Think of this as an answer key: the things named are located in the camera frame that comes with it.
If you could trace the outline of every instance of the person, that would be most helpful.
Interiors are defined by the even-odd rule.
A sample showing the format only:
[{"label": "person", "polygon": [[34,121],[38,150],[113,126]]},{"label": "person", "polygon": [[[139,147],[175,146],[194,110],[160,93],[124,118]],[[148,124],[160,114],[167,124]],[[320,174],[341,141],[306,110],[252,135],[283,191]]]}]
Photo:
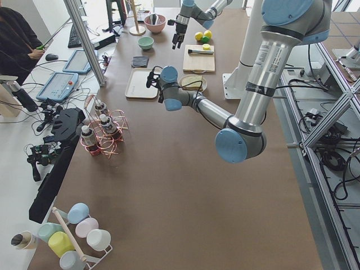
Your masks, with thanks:
[{"label": "person", "polygon": [[17,76],[22,85],[44,50],[25,18],[0,0],[0,74]]}]

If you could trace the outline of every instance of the green bowl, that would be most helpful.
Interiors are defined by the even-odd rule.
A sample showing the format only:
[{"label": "green bowl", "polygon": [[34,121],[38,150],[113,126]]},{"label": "green bowl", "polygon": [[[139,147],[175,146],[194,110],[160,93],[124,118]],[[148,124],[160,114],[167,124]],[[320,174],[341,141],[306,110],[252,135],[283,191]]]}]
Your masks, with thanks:
[{"label": "green bowl", "polygon": [[153,43],[154,39],[151,37],[142,37],[137,41],[137,44],[139,44],[140,48],[142,48],[143,50],[151,49]]}]

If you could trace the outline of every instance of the mug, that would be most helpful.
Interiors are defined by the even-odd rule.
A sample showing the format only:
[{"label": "mug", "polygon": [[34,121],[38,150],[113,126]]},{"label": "mug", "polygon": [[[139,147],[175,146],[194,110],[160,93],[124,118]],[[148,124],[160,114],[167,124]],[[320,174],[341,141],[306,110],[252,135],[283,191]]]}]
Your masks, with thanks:
[{"label": "mug", "polygon": [[78,224],[80,221],[83,221],[89,216],[89,207],[79,202],[71,207],[70,211],[67,214],[67,219],[71,224]]},{"label": "mug", "polygon": [[93,229],[99,229],[99,223],[94,218],[86,218],[76,225],[75,233],[80,238],[85,238]]},{"label": "mug", "polygon": [[54,233],[50,237],[48,245],[59,258],[61,258],[65,252],[69,250],[75,250],[68,235],[65,232]]},{"label": "mug", "polygon": [[105,250],[110,245],[110,241],[111,235],[104,229],[93,229],[86,237],[88,245],[96,251]]},{"label": "mug", "polygon": [[38,237],[45,243],[49,242],[50,237],[56,232],[63,232],[60,224],[47,222],[41,225],[38,231]]},{"label": "mug", "polygon": [[86,262],[80,260],[76,251],[67,251],[60,258],[60,267],[63,270],[83,270]]},{"label": "mug", "polygon": [[16,249],[36,249],[38,246],[38,238],[29,231],[20,233],[22,241],[16,245]]}]

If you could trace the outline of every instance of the black mouse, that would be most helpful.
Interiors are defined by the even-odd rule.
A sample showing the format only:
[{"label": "black mouse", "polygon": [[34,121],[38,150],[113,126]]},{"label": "black mouse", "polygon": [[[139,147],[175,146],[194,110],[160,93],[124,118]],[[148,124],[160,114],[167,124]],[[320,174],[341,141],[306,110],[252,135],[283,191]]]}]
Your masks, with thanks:
[{"label": "black mouse", "polygon": [[58,55],[54,55],[53,53],[48,53],[48,54],[45,56],[45,59],[46,59],[46,61],[53,61],[53,60],[59,59],[59,56],[58,56]]}]

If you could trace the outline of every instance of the wooden cutting board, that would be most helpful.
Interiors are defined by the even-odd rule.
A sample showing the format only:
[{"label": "wooden cutting board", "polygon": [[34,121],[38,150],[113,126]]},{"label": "wooden cutting board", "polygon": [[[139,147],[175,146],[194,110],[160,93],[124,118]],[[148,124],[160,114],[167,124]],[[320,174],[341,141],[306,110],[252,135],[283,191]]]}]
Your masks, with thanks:
[{"label": "wooden cutting board", "polygon": [[185,45],[184,52],[184,72],[204,73],[204,72],[215,72],[215,50],[214,46],[210,46],[210,49],[214,51],[212,55],[195,55],[188,54],[188,50],[202,50],[202,45]]}]

